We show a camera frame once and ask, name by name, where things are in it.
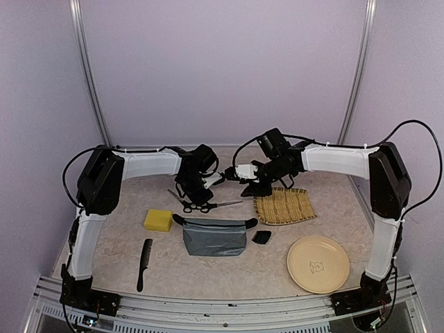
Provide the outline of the black handled scissors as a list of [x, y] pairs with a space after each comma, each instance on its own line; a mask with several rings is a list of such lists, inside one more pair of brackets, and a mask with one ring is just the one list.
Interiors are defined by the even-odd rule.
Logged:
[[238, 205], [240, 203], [243, 203], [242, 200], [238, 201], [231, 201], [231, 202], [225, 202], [225, 203], [206, 203], [202, 206], [195, 206], [194, 210], [198, 210], [204, 214], [209, 213], [211, 210], [216, 209], [218, 207], [226, 207], [231, 205]]
[[190, 203], [190, 202], [188, 202], [188, 201], [186, 201], [184, 198], [181, 198], [179, 195], [177, 195], [176, 193], [174, 193], [172, 190], [170, 190], [170, 189], [167, 189], [167, 191], [177, 200], [177, 201], [179, 201], [180, 203], [181, 203], [181, 205], [182, 205], [182, 211], [184, 212], [184, 213], [191, 213], [191, 212], [193, 212], [194, 210], [197, 210], [198, 209], [198, 207], [195, 205], [195, 204], [193, 204], [193, 203]]

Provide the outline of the grey zip pouch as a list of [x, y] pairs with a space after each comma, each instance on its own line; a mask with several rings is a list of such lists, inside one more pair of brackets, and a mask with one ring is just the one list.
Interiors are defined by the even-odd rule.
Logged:
[[173, 214], [172, 219], [182, 227], [182, 238], [189, 255], [199, 257], [240, 255], [246, 249], [247, 230], [258, 224], [256, 218], [192, 219]]

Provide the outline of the black clipper guard attachment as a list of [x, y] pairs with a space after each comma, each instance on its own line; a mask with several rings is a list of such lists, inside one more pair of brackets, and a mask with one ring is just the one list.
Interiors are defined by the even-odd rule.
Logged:
[[252, 238], [252, 242], [259, 245], [265, 245], [271, 238], [272, 232], [270, 230], [259, 230], [256, 231]]

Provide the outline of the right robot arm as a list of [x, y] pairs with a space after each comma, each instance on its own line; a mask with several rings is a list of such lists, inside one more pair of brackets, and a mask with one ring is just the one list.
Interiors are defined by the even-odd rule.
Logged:
[[382, 281], [390, 272], [400, 242], [403, 214], [406, 212], [411, 179], [392, 142], [374, 146], [337, 146], [298, 137], [291, 144], [290, 135], [272, 128], [254, 140], [267, 163], [232, 163], [234, 174], [247, 183], [243, 196], [268, 196], [271, 185], [284, 177], [295, 178], [303, 172], [328, 172], [367, 180], [370, 208], [374, 222], [373, 245], [365, 275], [368, 281], [355, 292], [355, 302], [369, 308], [382, 296]]

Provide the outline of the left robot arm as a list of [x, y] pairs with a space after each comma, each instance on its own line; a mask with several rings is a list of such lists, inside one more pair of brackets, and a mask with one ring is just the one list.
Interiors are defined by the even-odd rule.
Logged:
[[223, 182], [217, 171], [219, 159], [204, 144], [192, 151], [178, 146], [133, 150], [97, 146], [86, 150], [90, 157], [71, 197], [76, 218], [69, 235], [69, 257], [64, 272], [74, 280], [92, 278], [92, 261], [105, 220], [117, 207], [124, 180], [147, 176], [173, 176], [189, 201], [196, 205], [212, 199], [212, 185]]

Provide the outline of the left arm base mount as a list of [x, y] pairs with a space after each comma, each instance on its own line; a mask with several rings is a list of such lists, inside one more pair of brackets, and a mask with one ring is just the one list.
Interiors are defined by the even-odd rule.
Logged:
[[93, 277], [79, 280], [65, 271], [62, 276], [60, 303], [75, 309], [115, 317], [121, 296], [117, 293], [93, 289], [92, 282]]

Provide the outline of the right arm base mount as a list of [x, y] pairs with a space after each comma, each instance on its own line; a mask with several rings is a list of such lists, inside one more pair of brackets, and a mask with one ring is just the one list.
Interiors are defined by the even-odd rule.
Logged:
[[365, 309], [389, 304], [392, 298], [387, 287], [391, 271], [378, 281], [362, 273], [360, 285], [356, 289], [333, 293], [330, 296], [336, 316], [351, 314]]

